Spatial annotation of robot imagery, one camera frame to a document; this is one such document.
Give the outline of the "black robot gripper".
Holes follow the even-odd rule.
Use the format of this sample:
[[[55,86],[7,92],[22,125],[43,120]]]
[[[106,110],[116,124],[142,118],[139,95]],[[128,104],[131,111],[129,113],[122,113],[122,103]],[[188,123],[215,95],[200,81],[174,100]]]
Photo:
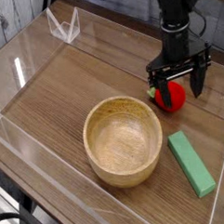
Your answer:
[[[207,68],[211,65],[209,42],[201,38],[189,39],[189,30],[162,31],[162,50],[146,68],[149,86],[157,87],[160,102],[166,108],[172,106],[168,82],[185,74],[191,76],[190,87],[198,98],[202,94]]]

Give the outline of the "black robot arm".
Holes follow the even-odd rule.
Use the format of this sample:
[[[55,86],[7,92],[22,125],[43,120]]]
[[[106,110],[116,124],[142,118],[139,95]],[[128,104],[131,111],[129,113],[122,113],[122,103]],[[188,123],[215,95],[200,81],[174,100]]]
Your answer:
[[[162,50],[146,66],[146,71],[149,86],[161,93],[162,101],[168,109],[172,106],[169,82],[189,74],[191,92],[198,98],[202,94],[205,72],[211,65],[211,44],[201,38],[206,25],[194,41],[189,39],[190,14],[195,12],[201,15],[195,9],[197,1],[157,0],[160,7]]]

